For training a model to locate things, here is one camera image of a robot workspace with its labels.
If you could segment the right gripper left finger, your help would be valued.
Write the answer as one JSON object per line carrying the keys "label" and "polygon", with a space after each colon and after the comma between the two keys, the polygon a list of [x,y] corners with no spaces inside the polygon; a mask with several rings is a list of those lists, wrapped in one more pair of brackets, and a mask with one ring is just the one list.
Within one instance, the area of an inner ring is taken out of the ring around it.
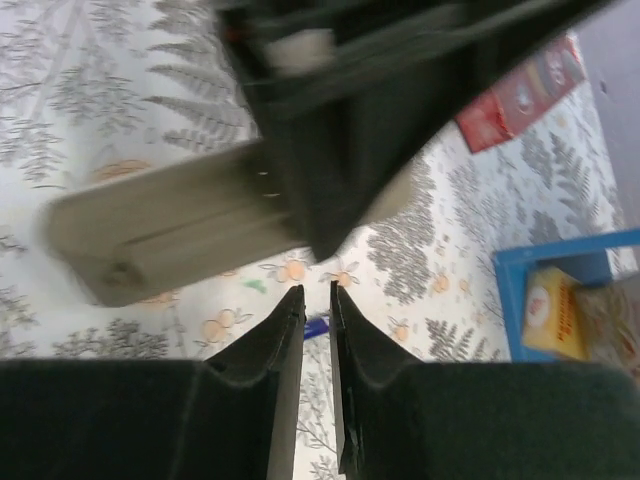
{"label": "right gripper left finger", "polygon": [[207,360],[8,360],[5,479],[289,479],[302,287]]}

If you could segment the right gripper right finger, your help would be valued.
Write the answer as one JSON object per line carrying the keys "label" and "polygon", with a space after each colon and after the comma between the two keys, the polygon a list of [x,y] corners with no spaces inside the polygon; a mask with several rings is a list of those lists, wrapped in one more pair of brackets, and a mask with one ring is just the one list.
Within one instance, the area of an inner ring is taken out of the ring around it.
{"label": "right gripper right finger", "polygon": [[330,293],[339,470],[349,479],[635,479],[639,392],[579,362],[424,362]]}

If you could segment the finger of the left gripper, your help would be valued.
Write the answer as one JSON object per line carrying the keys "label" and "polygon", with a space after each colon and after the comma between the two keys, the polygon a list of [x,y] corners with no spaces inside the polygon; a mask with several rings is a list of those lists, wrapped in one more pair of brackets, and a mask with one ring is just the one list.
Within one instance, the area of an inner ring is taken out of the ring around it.
{"label": "finger of the left gripper", "polygon": [[218,1],[303,241],[331,257],[456,114],[601,1]]}

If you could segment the blue battery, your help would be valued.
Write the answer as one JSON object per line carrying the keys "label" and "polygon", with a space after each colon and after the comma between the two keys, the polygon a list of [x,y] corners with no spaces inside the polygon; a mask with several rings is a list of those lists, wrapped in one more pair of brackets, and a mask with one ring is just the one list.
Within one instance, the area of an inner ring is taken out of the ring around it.
{"label": "blue battery", "polygon": [[329,317],[327,315],[312,316],[307,319],[304,327],[304,339],[309,340],[329,332]]}

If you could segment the white remote control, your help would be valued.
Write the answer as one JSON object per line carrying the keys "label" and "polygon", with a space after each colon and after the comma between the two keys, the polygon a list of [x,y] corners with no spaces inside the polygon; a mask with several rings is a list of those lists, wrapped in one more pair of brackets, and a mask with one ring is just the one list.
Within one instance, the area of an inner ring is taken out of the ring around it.
{"label": "white remote control", "polygon": [[309,239],[265,140],[103,181],[49,201],[47,253],[106,307],[131,305],[292,249],[322,262],[352,224]]}

